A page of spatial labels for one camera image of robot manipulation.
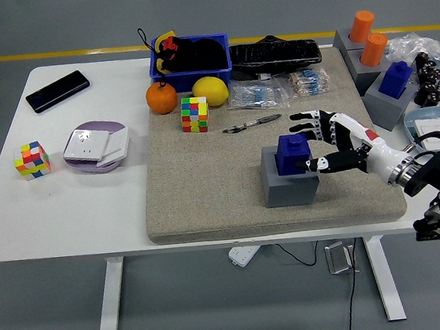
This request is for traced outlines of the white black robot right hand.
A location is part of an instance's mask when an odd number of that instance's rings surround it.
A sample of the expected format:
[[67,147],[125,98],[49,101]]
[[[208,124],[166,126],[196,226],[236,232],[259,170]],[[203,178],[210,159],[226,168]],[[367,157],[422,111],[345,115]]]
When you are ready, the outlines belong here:
[[337,148],[333,154],[295,164],[299,169],[326,174],[356,168],[375,173],[391,185],[397,181],[400,171],[414,160],[407,152],[388,146],[374,130],[343,113],[315,109],[293,114],[290,119],[299,122],[289,128],[291,133]]

